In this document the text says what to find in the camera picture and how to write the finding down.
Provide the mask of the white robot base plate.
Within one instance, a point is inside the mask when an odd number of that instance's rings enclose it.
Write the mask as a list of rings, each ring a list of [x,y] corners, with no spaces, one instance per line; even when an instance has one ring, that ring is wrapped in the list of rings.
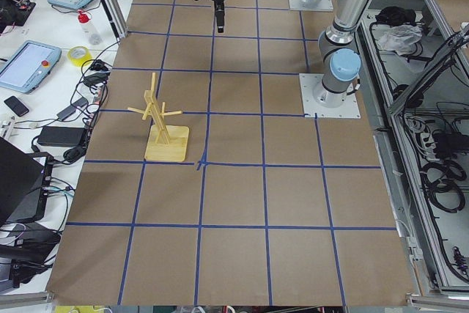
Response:
[[[300,90],[303,115],[310,118],[360,119],[352,84],[346,92],[332,93],[322,85],[323,74],[301,73]]]

